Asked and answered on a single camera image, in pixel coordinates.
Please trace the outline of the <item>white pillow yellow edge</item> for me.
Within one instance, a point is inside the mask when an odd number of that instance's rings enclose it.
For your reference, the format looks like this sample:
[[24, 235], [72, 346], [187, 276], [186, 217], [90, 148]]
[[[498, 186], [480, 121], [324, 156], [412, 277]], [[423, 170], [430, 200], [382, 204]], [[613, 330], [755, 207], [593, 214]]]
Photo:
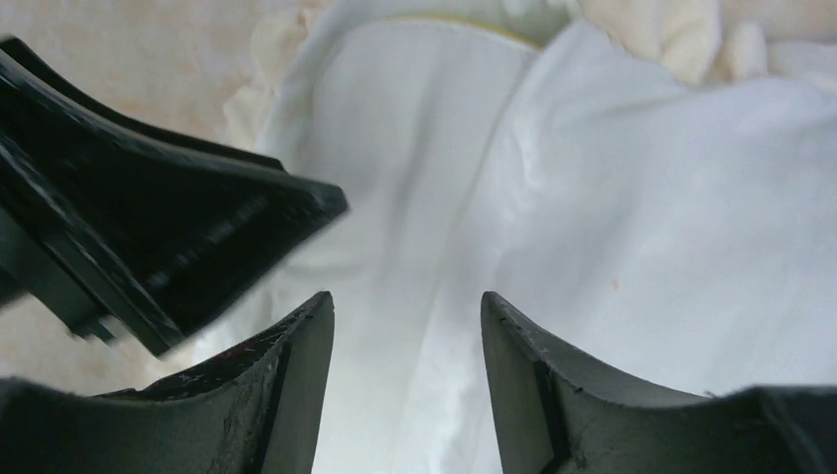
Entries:
[[529, 46], [532, 46], [536, 49], [543, 49], [545, 47], [545, 43], [542, 41], [538, 41], [535, 39], [530, 39], [516, 33], [510, 29], [483, 23], [475, 20], [469, 20], [464, 17], [455, 16], [455, 15], [448, 15], [448, 14], [437, 14], [437, 13], [410, 13], [410, 14], [403, 14], [403, 15], [396, 15], [392, 17], [392, 20], [422, 20], [422, 21], [435, 21], [441, 22], [446, 24], [455, 24], [463, 27], [474, 28], [476, 30], [489, 32], [500, 37], [504, 37], [509, 40], [515, 40]]

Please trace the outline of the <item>white ruffled pillowcase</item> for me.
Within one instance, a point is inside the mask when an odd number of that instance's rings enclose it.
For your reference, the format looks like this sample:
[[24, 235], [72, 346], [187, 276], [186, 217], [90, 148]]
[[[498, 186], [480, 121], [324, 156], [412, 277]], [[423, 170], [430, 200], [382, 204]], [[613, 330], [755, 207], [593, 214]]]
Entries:
[[[689, 392], [836, 380], [836, 48], [722, 74], [674, 1], [341, 1], [295, 54], [254, 33], [256, 152], [348, 214], [196, 341], [203, 360], [327, 290], [318, 473], [496, 473], [480, 331], [493, 290], [621, 369]], [[464, 17], [474, 28], [392, 20]]]

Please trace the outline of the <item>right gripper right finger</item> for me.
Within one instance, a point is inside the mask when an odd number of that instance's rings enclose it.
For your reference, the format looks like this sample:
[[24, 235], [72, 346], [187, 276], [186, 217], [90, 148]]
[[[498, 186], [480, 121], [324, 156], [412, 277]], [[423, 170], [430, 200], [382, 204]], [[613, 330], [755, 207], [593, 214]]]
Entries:
[[836, 390], [756, 386], [704, 397], [611, 366], [499, 294], [481, 302], [506, 473], [832, 473]]

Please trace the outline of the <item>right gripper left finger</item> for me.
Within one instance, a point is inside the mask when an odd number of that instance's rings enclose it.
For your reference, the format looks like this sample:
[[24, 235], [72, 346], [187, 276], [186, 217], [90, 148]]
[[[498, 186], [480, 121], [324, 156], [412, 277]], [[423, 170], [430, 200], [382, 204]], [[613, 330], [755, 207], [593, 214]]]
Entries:
[[143, 390], [1, 383], [5, 473], [308, 473], [335, 328], [332, 296]]

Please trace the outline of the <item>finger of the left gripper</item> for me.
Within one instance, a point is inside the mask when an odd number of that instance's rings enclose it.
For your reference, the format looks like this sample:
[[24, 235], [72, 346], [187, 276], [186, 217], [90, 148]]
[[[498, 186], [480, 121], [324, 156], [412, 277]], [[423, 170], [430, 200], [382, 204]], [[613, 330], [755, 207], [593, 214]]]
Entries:
[[1, 41], [1, 299], [160, 356], [347, 211], [273, 158], [127, 117]]

